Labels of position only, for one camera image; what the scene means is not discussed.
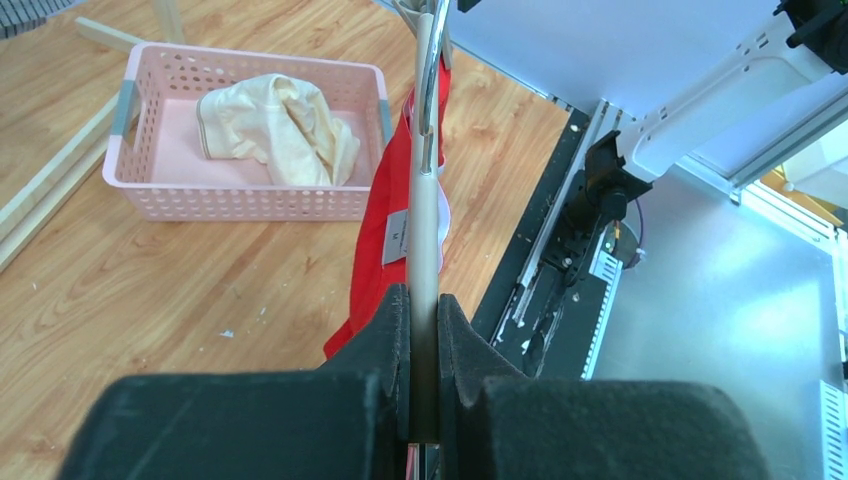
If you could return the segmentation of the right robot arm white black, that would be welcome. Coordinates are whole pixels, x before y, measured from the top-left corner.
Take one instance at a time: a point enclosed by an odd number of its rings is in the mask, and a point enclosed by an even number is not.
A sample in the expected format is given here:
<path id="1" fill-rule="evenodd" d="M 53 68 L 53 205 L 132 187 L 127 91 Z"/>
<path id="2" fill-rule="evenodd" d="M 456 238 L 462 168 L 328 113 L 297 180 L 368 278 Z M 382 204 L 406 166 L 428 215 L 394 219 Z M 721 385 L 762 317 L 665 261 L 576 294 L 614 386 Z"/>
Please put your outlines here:
<path id="1" fill-rule="evenodd" d="M 567 213 L 580 227 L 621 220 L 629 202 L 693 149 L 783 97 L 847 72 L 847 4 L 782 1 L 766 24 L 694 85 L 586 152 Z"/>

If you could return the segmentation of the pink plastic basket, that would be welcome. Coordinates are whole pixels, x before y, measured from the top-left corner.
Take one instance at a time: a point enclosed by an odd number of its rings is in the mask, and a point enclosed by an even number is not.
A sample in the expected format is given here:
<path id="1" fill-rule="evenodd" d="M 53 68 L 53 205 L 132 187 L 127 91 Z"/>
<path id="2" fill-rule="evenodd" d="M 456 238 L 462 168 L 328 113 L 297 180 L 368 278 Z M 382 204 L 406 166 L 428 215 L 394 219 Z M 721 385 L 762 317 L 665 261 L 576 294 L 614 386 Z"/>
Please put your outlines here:
<path id="1" fill-rule="evenodd" d="M 357 221 L 390 135 L 373 65 L 145 42 L 102 176 L 151 221 Z"/>

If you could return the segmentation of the grey striped underwear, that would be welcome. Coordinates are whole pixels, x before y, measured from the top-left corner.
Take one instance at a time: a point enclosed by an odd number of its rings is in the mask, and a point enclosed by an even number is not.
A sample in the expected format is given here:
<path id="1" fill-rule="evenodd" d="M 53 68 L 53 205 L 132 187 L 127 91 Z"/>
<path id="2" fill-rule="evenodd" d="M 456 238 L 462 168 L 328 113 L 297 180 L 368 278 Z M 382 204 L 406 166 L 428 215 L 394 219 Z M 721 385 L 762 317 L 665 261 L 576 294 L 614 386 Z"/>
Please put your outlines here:
<path id="1" fill-rule="evenodd" d="M 49 18 L 83 3 L 85 0 L 1 0 L 1 39 L 35 30 Z"/>

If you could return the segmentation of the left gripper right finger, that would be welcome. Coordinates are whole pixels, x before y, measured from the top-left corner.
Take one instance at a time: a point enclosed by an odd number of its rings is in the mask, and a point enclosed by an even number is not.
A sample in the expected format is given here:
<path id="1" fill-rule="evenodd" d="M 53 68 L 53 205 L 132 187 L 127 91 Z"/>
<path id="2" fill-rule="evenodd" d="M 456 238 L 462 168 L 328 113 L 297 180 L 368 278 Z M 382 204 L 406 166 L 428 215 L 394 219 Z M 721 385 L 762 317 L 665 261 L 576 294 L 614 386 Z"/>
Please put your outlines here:
<path id="1" fill-rule="evenodd" d="M 741 409 L 701 383 L 534 379 L 438 301 L 445 479 L 766 479 Z"/>

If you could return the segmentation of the wooden clothes rack frame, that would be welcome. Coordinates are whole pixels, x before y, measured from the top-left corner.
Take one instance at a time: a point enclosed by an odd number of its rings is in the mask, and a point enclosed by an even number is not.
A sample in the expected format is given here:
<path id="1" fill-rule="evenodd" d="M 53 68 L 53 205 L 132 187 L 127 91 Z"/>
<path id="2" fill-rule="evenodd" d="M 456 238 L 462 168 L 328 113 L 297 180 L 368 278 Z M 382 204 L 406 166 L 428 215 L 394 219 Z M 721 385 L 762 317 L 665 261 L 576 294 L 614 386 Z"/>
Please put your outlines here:
<path id="1" fill-rule="evenodd" d="M 177 1 L 151 3 L 164 39 L 185 44 Z M 146 41 L 82 16 L 74 24 L 82 37 L 127 54 Z M 2 207 L 1 274 L 89 177 L 106 154 L 112 127 L 124 134 L 137 119 L 141 107 L 134 85 L 122 83 L 119 91 Z"/>

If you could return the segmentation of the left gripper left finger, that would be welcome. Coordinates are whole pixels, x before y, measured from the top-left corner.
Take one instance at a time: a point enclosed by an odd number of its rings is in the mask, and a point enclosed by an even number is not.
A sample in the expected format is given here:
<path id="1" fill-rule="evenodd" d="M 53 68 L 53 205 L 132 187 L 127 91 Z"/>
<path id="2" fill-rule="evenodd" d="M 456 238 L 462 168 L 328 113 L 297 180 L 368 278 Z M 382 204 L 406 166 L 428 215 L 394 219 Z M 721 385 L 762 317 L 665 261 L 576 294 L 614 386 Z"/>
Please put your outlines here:
<path id="1" fill-rule="evenodd" d="M 62 479 L 403 479 L 409 293 L 313 370 L 121 378 L 89 410 Z"/>

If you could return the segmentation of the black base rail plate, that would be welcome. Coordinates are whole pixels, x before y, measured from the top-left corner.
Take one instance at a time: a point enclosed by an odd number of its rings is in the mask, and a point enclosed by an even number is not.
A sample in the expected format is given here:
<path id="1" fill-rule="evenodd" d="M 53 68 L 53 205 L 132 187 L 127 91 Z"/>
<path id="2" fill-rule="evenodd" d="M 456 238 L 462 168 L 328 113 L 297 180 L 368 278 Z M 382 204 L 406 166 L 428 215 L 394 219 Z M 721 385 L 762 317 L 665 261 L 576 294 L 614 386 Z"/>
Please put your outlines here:
<path id="1" fill-rule="evenodd" d="M 601 234 L 574 236 L 564 209 L 588 147 L 621 112 L 572 110 L 515 228 L 472 326 L 528 377 L 592 378 L 622 273 Z"/>

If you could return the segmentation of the wooden clip hanger red underwear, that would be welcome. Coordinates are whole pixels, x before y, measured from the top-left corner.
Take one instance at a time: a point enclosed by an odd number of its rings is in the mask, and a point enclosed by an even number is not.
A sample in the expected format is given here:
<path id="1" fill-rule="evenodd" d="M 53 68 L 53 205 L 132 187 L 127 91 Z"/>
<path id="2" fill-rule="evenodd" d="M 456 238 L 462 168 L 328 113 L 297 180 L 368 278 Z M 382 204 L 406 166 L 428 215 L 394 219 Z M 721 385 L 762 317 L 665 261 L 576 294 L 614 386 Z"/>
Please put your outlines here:
<path id="1" fill-rule="evenodd" d="M 416 38 L 406 258 L 411 313 L 409 440 L 435 445 L 439 442 L 439 72 L 450 3 L 392 5 Z"/>

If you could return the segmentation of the cream underwear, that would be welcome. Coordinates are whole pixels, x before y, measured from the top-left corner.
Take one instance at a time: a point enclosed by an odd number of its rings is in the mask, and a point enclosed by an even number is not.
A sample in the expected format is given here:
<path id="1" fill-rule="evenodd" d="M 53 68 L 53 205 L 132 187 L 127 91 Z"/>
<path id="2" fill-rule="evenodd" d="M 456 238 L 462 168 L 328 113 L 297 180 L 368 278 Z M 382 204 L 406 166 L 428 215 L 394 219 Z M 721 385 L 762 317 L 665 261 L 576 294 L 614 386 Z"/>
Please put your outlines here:
<path id="1" fill-rule="evenodd" d="M 311 82 L 260 75 L 208 92 L 195 111 L 209 160 L 255 160 L 283 186 L 342 186 L 353 175 L 361 141 Z"/>

